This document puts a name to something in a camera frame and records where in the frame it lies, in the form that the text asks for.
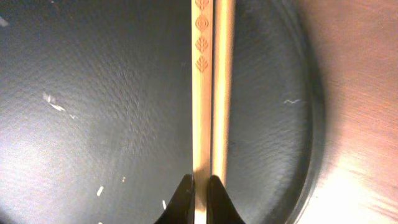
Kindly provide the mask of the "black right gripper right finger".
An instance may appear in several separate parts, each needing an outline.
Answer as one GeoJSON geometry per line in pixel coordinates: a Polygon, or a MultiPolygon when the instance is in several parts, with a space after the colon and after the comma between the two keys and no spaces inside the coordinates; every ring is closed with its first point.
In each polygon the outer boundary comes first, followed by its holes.
{"type": "Polygon", "coordinates": [[[207,224],[245,224],[216,175],[212,175],[209,179],[206,203],[207,224]]]}

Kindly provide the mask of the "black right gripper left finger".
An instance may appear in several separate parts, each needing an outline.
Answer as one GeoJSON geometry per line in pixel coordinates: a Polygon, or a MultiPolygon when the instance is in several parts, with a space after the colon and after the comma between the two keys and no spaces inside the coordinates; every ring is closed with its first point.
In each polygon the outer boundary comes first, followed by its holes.
{"type": "Polygon", "coordinates": [[[193,224],[195,184],[191,174],[184,175],[170,202],[155,224],[193,224]]]}

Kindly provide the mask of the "wooden chopstick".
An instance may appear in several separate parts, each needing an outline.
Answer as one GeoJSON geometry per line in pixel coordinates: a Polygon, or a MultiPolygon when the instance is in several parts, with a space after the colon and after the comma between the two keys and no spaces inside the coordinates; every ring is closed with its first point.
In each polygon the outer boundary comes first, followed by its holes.
{"type": "Polygon", "coordinates": [[[206,224],[210,178],[213,1],[192,0],[192,152],[194,224],[206,224]]]}
{"type": "Polygon", "coordinates": [[[215,1],[212,174],[226,184],[235,0],[215,1]]]}

